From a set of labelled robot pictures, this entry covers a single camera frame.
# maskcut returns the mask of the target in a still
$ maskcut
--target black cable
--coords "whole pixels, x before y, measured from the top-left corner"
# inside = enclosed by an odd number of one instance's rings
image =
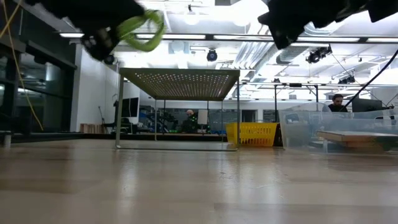
[[[347,69],[337,60],[337,58],[335,57],[335,55],[332,54],[331,56],[333,56],[333,57],[336,59],[337,63],[344,69],[344,71],[347,73],[347,75],[349,75]],[[371,96],[375,97],[375,99],[379,100],[379,99],[378,99],[375,95],[373,95],[369,90],[367,90],[367,89],[365,89],[365,90],[366,90],[367,93],[369,93]]]
[[[393,54],[393,56],[391,57],[390,61],[388,61],[386,63],[386,65],[380,70],[379,73],[377,73],[370,81],[367,82],[367,84],[365,84],[355,95],[354,97],[352,97],[352,99],[349,100],[349,102],[347,104],[344,105],[344,107],[342,107],[342,109],[340,109],[340,111],[342,111],[344,108],[347,108],[347,106],[356,98],[359,96],[359,94],[362,92],[362,90],[364,90],[368,85],[370,85],[382,72],[385,71],[385,69],[388,68],[388,66],[390,66],[390,64],[394,61],[394,59],[397,57],[398,54],[398,50]]]

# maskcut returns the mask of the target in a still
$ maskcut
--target metal frame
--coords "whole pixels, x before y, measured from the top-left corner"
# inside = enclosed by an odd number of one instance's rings
[[[117,64],[116,71],[119,73],[119,65]],[[205,149],[187,149],[186,151],[211,151],[211,152],[234,152],[238,150],[238,147],[240,146],[240,123],[241,123],[241,112],[240,112],[240,99],[239,99],[239,81],[236,82],[238,88],[237,88],[237,131],[236,131],[236,136],[238,138],[238,144],[235,148],[235,150],[205,150]],[[120,145],[120,134],[121,134],[121,117],[122,117],[122,108],[123,108],[123,88],[124,88],[124,77],[122,75],[119,76],[119,98],[118,98],[118,115],[116,119],[116,141],[115,141],[115,147],[117,149],[143,149],[143,148],[128,148],[128,147],[122,147]],[[157,141],[157,100],[155,99],[155,141]],[[221,101],[221,127],[223,127],[224,121],[223,121],[223,101]]]

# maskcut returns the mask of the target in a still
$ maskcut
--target yellow cable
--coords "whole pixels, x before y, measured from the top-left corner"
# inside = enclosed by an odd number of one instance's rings
[[[7,16],[6,0],[3,0],[2,5],[3,5],[3,7],[4,7],[4,15],[5,15],[6,21],[7,21],[7,24],[6,24],[6,26],[5,26],[5,28],[4,28],[3,31],[5,31],[5,30],[8,31],[9,38],[10,38],[10,43],[11,43],[12,55],[14,56],[15,65],[16,65],[16,67],[17,67],[17,72],[18,72],[18,76],[19,76],[19,81],[21,81],[21,85],[22,85],[22,88],[24,89],[24,93],[25,93],[25,96],[26,96],[26,100],[27,100],[27,102],[28,102],[28,104],[29,104],[29,106],[30,106],[30,110],[32,111],[32,114],[33,114],[34,118],[36,119],[37,123],[39,124],[40,129],[41,129],[42,131],[44,131],[43,126],[42,126],[42,123],[40,122],[39,118],[37,117],[37,115],[36,115],[36,113],[35,113],[35,110],[33,109],[32,103],[30,102],[29,95],[26,93],[26,89],[25,89],[25,85],[24,85],[24,80],[22,79],[21,71],[19,70],[18,61],[17,61],[17,56],[16,56],[16,54],[15,54],[14,43],[13,43],[13,41],[12,41],[11,31],[10,31],[10,27],[9,27],[10,23],[12,22],[13,16],[15,15],[16,11],[18,10],[18,7],[19,7],[19,4],[20,4],[20,3],[21,3],[21,0],[19,1],[18,6],[17,6],[16,9],[14,10],[14,13],[12,14],[12,16],[11,16],[11,18],[10,18],[10,20],[9,20],[9,19],[8,19],[8,16]]]
[[[18,11],[18,9],[19,9],[19,6],[21,6],[21,2],[22,2],[22,0],[19,0],[19,2],[18,2],[18,4],[17,4],[17,7],[15,7],[15,9],[14,9],[14,12],[12,12],[12,14],[11,14],[11,17],[10,17],[10,19],[8,20],[7,19],[7,14],[6,14],[6,21],[7,21],[7,23],[6,23],[6,26],[4,27],[4,29],[1,31],[1,33],[0,33],[0,38],[6,33],[6,30],[8,30],[8,28],[10,27],[10,24],[11,24],[11,22],[12,22],[12,20],[14,19],[14,16],[17,14],[17,11]],[[4,12],[6,13],[7,12],[7,9],[6,9],[6,0],[2,0],[2,5],[3,5],[3,7],[4,7]]]

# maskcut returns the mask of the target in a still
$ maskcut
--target clear plastic bin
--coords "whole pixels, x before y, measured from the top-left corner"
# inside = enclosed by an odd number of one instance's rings
[[[279,111],[282,140],[286,150],[310,152],[366,152],[384,153],[398,147],[397,121],[391,116],[398,110],[365,113],[332,113],[323,103],[307,103]],[[325,141],[319,132],[335,132],[342,136],[358,135],[353,142],[344,140]]]

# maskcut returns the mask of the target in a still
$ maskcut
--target ceiling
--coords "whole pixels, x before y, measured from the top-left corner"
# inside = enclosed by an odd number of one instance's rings
[[[167,32],[174,34],[269,34],[256,18],[267,11],[261,0],[201,0],[201,1],[139,1],[146,8],[164,12]],[[28,9],[62,32],[76,32],[68,21],[54,19],[40,6]],[[316,30],[310,24],[302,35],[355,35],[398,37],[398,14],[371,23],[367,12],[347,18],[339,24]],[[135,32],[154,32],[155,27],[145,24]],[[358,83],[372,78],[398,49],[396,45],[331,44],[333,55],[315,64],[305,59],[311,50],[321,45],[300,45],[277,50],[272,43],[215,42],[215,41],[163,41],[153,52],[137,52],[121,43],[116,48],[117,58],[124,67],[137,68],[203,68],[240,69],[245,82],[337,83],[339,78],[354,75]],[[209,49],[215,49],[218,59],[208,62]],[[395,61],[390,68],[397,68]],[[389,77],[378,78],[375,83],[388,83]],[[253,98],[273,90],[242,89],[241,93]],[[343,91],[334,88],[334,92]]]

